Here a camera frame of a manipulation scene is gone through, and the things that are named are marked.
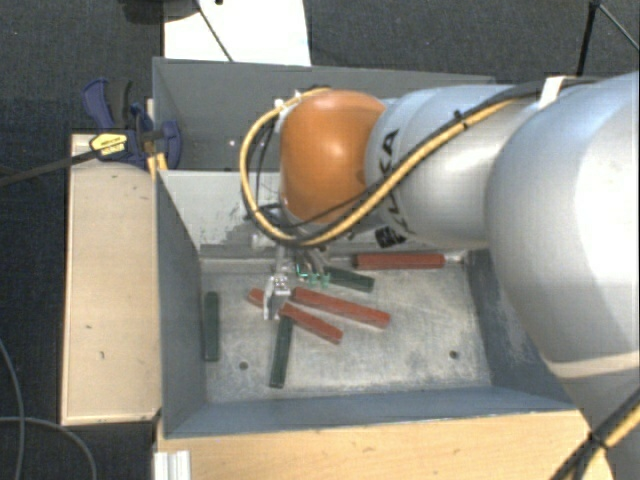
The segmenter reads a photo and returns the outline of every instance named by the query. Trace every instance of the red wooden block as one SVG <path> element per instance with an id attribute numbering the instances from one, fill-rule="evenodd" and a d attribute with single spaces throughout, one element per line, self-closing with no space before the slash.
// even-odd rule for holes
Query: red wooden block
<path id="1" fill-rule="evenodd" d="M 342 340 L 342 331 L 337 327 L 325 322 L 321 318 L 315 317 L 306 311 L 285 303 L 280 310 L 280 316 L 288 316 L 296 325 L 316 336 L 338 345 Z"/>
<path id="2" fill-rule="evenodd" d="M 262 309 L 263 301 L 264 301 L 264 290 L 260 288 L 251 288 L 249 295 L 247 295 L 247 299 L 254 306 L 258 306 Z"/>
<path id="3" fill-rule="evenodd" d="M 368 253 L 355 259 L 358 270 L 442 268 L 445 263 L 444 255 L 438 253 Z"/>
<path id="4" fill-rule="evenodd" d="M 337 297 L 330 297 L 323 293 L 307 290 L 306 288 L 295 288 L 291 294 L 291 300 L 305 306 L 320 309 L 327 313 L 339 315 L 363 324 L 373 325 L 384 329 L 389 325 L 391 315 L 384 311 L 379 311 L 367 306 L 362 306 L 354 302 L 348 302 Z"/>

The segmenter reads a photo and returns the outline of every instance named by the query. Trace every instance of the wooden block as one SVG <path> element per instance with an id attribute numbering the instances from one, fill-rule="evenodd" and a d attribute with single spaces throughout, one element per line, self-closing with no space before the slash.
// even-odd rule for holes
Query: wooden block
<path id="1" fill-rule="evenodd" d="M 444 255 L 438 253 L 368 253 L 355 258 L 359 270 L 442 268 L 445 263 Z"/>
<path id="2" fill-rule="evenodd" d="M 247 299 L 251 304 L 262 309 L 264 304 L 264 290 L 261 290 L 260 288 L 251 288 L 249 295 L 247 295 Z"/>
<path id="3" fill-rule="evenodd" d="M 269 377 L 269 387 L 271 388 L 282 389 L 284 387 L 284 382 L 287 378 L 287 365 L 289 364 L 292 336 L 293 320 L 283 316 L 278 323 L 276 347 L 273 352 L 271 376 Z"/>
<path id="4" fill-rule="evenodd" d="M 326 311 L 334 315 L 349 318 L 363 324 L 373 325 L 384 329 L 389 325 L 391 315 L 384 311 L 379 311 L 367 306 L 362 306 L 354 302 L 348 302 L 337 297 L 330 297 L 323 293 L 307 290 L 306 288 L 295 288 L 291 294 L 291 301 Z"/>
<path id="5" fill-rule="evenodd" d="M 325 322 L 321 318 L 292 306 L 289 303 L 285 303 L 285 305 L 282 306 L 280 316 L 288 316 L 296 323 L 296 325 L 302 327 L 305 331 L 309 331 L 319 338 L 327 340 L 335 345 L 338 345 L 342 340 L 342 331 L 340 329 L 334 327 L 328 322 Z"/>

